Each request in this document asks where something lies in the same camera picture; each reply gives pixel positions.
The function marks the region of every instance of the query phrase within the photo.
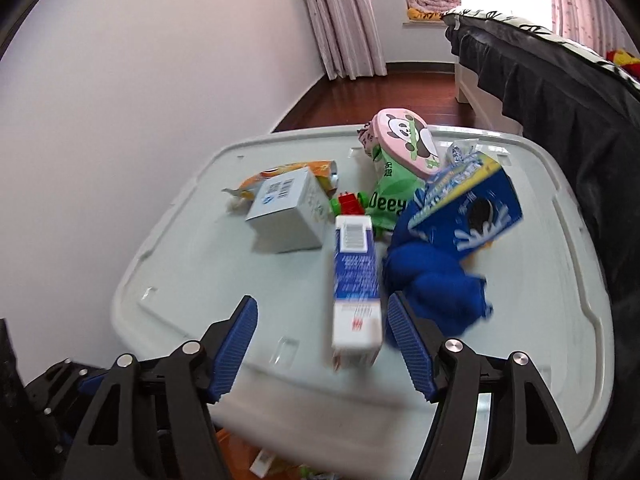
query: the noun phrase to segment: pink curtain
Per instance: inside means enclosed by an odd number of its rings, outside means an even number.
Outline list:
[[[306,0],[329,79],[386,75],[371,0]]]
[[[635,56],[638,49],[606,0],[551,0],[553,32],[588,46],[602,57],[624,48]]]

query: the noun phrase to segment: dark baseboard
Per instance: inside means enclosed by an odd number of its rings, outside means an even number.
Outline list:
[[[397,61],[386,64],[386,71],[390,74],[401,72],[440,72],[453,74],[454,63],[437,61]]]
[[[331,82],[327,74],[324,74],[315,85],[313,85],[300,100],[293,105],[289,113],[278,123],[274,132],[286,132],[287,130],[295,130],[299,128],[302,118],[311,110],[318,99],[327,91]]]

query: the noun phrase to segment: red and yellow plush toy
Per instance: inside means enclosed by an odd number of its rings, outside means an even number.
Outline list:
[[[620,68],[629,72],[633,77],[640,80],[640,59],[632,56],[626,50],[610,50],[607,52],[607,60],[615,63]]]

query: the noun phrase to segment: metal pin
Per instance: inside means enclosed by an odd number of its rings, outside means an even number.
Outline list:
[[[120,368],[126,368],[132,362],[133,362],[133,357],[130,354],[122,354],[120,357],[118,357],[118,360],[116,361],[116,364]]]
[[[526,355],[524,352],[516,352],[513,355],[513,362],[516,363],[517,365],[524,366],[529,362],[529,356]]]
[[[456,354],[463,349],[462,343],[457,339],[448,339],[447,342],[444,343],[444,347]]]
[[[187,341],[182,345],[182,351],[187,355],[197,354],[200,351],[200,343],[197,341]]]

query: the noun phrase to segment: red-brown floor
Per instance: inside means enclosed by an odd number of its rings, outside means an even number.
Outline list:
[[[390,73],[324,82],[300,101],[277,131],[366,123],[381,108],[408,108],[427,124],[473,126],[474,112],[455,98],[453,74]]]

